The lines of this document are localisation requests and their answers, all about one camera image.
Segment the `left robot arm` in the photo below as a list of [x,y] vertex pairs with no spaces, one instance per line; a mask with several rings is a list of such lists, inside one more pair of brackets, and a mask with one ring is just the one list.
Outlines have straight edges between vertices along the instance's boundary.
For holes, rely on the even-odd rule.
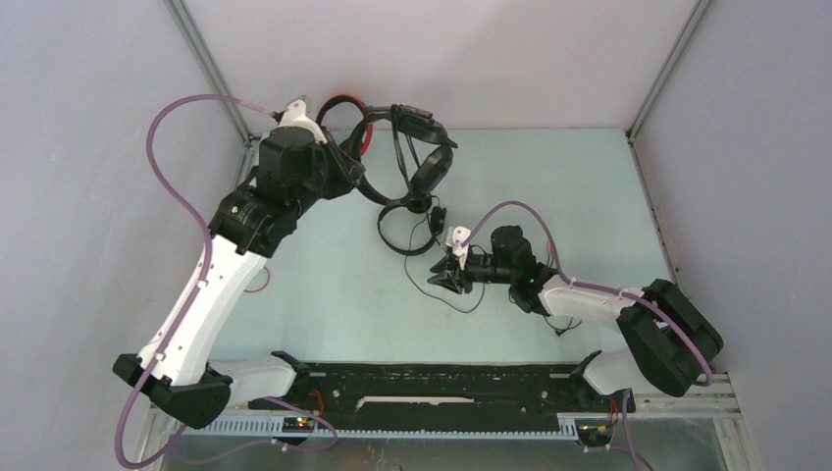
[[210,361],[212,346],[248,284],[319,200],[352,191],[363,165],[329,131],[279,127],[263,139],[259,163],[224,197],[208,225],[211,256],[198,262],[157,335],[120,355],[114,372],[187,427],[203,429],[233,405],[273,396],[298,408],[310,395],[307,366],[278,351],[258,359]]

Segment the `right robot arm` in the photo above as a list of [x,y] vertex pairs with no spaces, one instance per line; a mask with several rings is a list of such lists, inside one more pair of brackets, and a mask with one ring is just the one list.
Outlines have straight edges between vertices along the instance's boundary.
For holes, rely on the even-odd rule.
[[724,340],[677,285],[663,279],[645,288],[579,282],[539,262],[518,226],[494,230],[492,249],[483,254],[462,244],[470,234],[462,227],[449,232],[429,284],[457,294],[475,284],[506,285],[527,313],[573,318],[623,337],[624,348],[593,353],[578,367],[570,394],[580,408],[595,410],[611,394],[633,387],[649,385],[679,397],[708,383]]

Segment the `red headphones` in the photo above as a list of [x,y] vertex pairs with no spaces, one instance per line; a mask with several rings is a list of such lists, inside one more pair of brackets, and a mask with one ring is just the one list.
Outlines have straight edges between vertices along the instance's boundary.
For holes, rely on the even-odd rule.
[[[320,127],[330,127],[331,131],[352,131],[356,123],[364,118],[366,104],[360,98],[350,94],[337,94],[331,96],[320,106],[315,122]],[[366,125],[358,146],[358,156],[363,157],[369,149],[374,137],[374,125]],[[350,138],[348,133],[346,141],[339,146],[342,150],[348,150]]]

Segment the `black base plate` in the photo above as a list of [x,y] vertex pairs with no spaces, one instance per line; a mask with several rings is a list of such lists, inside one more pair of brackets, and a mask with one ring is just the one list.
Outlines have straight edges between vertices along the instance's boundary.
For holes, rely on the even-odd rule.
[[575,364],[308,363],[281,399],[340,432],[556,433],[568,414],[633,412],[600,395]]

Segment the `aluminium frame rail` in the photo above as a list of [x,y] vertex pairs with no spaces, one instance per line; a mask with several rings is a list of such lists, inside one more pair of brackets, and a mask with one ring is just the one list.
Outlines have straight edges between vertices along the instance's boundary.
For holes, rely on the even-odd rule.
[[255,399],[192,436],[307,439],[576,440],[607,435],[632,419],[715,419],[741,416],[724,375],[706,389],[673,397],[650,387],[602,395],[575,374],[544,365],[440,365],[395,370],[380,365],[321,365],[287,402],[298,413]]

